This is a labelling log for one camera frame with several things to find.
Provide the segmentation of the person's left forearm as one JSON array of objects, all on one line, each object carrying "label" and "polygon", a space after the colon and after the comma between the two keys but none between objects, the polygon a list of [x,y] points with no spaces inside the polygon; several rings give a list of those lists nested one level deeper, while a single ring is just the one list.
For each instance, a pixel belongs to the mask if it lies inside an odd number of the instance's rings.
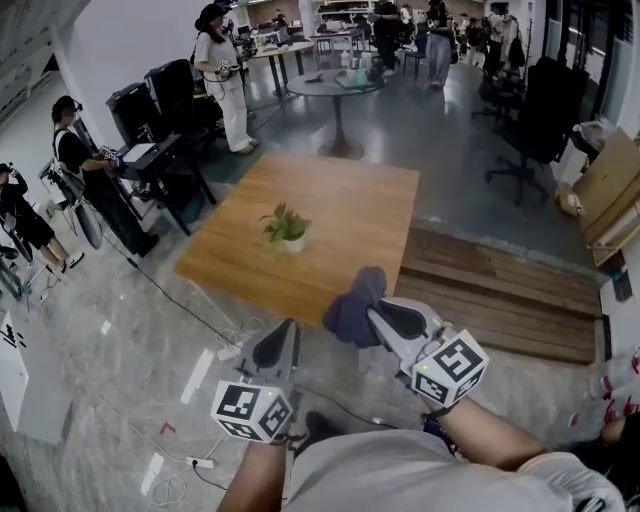
[{"label": "person's left forearm", "polygon": [[281,512],[288,453],[286,443],[250,442],[216,512]]}]

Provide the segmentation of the person's right forearm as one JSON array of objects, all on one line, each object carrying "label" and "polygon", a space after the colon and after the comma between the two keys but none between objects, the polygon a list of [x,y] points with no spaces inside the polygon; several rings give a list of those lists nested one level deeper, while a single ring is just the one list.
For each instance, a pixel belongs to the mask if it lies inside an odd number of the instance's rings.
[{"label": "person's right forearm", "polygon": [[471,463],[516,471],[546,452],[536,437],[472,398],[463,397],[447,409],[426,406],[429,418],[439,422]]}]

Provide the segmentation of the white paper sheet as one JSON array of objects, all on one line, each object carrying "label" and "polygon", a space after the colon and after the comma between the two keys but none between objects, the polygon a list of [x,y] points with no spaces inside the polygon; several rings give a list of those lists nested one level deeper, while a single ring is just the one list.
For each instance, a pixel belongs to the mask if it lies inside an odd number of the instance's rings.
[{"label": "white paper sheet", "polygon": [[156,148],[154,143],[139,143],[134,145],[122,156],[122,161],[126,164],[133,164],[140,160],[144,155],[148,154]]}]

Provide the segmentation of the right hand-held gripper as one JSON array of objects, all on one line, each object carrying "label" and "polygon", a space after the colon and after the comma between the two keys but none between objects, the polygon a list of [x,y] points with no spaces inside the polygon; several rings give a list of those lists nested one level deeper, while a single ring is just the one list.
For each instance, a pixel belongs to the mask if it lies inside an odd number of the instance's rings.
[{"label": "right hand-held gripper", "polygon": [[426,303],[387,297],[367,310],[383,346],[399,359],[397,378],[434,406],[454,406],[481,381],[489,356],[467,331]]}]

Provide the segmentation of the person's white shirt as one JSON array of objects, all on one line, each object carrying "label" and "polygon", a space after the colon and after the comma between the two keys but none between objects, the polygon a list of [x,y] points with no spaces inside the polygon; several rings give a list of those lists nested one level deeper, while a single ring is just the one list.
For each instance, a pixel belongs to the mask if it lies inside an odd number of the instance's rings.
[{"label": "person's white shirt", "polygon": [[620,492],[574,455],[514,471],[456,459],[438,437],[387,430],[333,437],[294,462],[284,512],[626,512]]}]

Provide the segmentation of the person's left leg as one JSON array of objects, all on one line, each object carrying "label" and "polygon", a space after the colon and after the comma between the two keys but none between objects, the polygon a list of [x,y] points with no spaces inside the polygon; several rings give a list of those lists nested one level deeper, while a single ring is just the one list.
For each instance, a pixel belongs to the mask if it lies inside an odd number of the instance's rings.
[{"label": "person's left leg", "polygon": [[309,411],[305,415],[305,426],[307,436],[304,442],[297,449],[297,454],[301,455],[306,449],[314,444],[322,442],[333,437],[342,436],[344,432],[334,426],[321,413]]}]

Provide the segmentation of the clear water jug red label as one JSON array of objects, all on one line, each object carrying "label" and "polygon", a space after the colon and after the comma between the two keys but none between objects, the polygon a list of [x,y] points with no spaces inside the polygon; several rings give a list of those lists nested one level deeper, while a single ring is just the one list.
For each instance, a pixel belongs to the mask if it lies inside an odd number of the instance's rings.
[{"label": "clear water jug red label", "polygon": [[610,424],[637,412],[640,412],[640,395],[626,394],[612,397],[606,402],[604,424]]},{"label": "clear water jug red label", "polygon": [[589,370],[589,394],[604,399],[640,378],[640,348],[595,363]]}]

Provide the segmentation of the black desk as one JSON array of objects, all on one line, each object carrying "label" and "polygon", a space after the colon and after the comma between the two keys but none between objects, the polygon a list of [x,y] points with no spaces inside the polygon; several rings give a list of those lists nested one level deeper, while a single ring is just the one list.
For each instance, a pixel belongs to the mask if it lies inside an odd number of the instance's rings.
[{"label": "black desk", "polygon": [[162,205],[175,224],[191,235],[183,215],[189,203],[200,193],[212,206],[217,204],[198,165],[196,144],[208,135],[207,130],[191,134],[174,134],[151,144],[135,161],[124,161],[119,176],[149,186],[150,196]]}]

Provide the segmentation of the brown cardboard sheets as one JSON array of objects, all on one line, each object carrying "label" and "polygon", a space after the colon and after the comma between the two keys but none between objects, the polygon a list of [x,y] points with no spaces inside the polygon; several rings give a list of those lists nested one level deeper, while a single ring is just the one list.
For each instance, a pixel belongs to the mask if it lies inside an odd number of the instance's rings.
[{"label": "brown cardboard sheets", "polygon": [[640,234],[640,147],[616,129],[573,193],[584,242],[600,267]]}]

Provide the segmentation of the round grey pedestal table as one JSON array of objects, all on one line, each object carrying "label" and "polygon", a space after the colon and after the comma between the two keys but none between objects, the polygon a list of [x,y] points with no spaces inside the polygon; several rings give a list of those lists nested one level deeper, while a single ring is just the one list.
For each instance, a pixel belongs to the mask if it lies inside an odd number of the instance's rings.
[{"label": "round grey pedestal table", "polygon": [[289,93],[309,98],[329,98],[332,103],[335,130],[331,141],[322,145],[318,153],[321,156],[360,160],[364,149],[360,143],[350,142],[343,123],[342,102],[346,97],[360,96],[376,92],[386,86],[387,81],[380,77],[371,81],[367,72],[365,80],[358,82],[355,70],[327,69],[306,73],[290,79],[286,85]]}]

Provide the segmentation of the dark blue cloth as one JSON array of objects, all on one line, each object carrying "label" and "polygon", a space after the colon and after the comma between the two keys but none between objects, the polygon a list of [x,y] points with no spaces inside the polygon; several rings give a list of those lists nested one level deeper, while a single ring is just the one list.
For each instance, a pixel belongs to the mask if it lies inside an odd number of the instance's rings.
[{"label": "dark blue cloth", "polygon": [[368,312],[376,310],[386,295],[387,281],[382,268],[364,266],[358,270],[347,292],[338,295],[322,317],[323,327],[340,342],[358,349],[381,345]]}]

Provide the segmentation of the white table with black legs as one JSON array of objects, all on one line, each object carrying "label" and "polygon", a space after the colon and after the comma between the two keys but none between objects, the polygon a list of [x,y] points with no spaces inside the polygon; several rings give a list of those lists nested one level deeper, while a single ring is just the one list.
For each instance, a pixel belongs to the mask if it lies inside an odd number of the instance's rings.
[{"label": "white table with black legs", "polygon": [[253,55],[253,59],[266,59],[271,71],[274,92],[273,95],[282,99],[288,95],[288,73],[285,63],[287,56],[293,56],[299,76],[305,73],[302,56],[304,53],[315,54],[315,44],[311,41],[299,41],[291,44],[284,44],[280,47],[259,48]]}]

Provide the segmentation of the small potted green plant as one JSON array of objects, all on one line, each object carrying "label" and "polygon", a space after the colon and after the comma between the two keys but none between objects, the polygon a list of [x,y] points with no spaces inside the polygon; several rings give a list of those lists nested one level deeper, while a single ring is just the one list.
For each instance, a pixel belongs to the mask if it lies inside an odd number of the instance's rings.
[{"label": "small potted green plant", "polygon": [[260,221],[264,223],[262,235],[270,243],[281,243],[291,253],[305,249],[311,220],[289,208],[286,202],[280,202],[271,214],[262,216]]}]

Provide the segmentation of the wooden slatted platform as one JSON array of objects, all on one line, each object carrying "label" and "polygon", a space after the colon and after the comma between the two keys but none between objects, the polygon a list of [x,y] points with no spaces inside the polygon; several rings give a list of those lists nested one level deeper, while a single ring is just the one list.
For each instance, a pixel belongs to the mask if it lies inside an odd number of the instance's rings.
[{"label": "wooden slatted platform", "polygon": [[583,366],[596,360],[602,310],[589,273],[413,228],[396,292],[428,303],[485,347]]}]

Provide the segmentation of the clear plastic bag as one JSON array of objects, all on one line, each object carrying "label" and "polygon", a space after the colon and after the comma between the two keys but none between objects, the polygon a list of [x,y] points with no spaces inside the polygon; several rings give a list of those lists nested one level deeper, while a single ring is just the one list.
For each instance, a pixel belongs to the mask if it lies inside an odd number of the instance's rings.
[{"label": "clear plastic bag", "polygon": [[614,126],[604,118],[578,123],[573,126],[573,132],[596,151],[602,150],[614,130]]}]

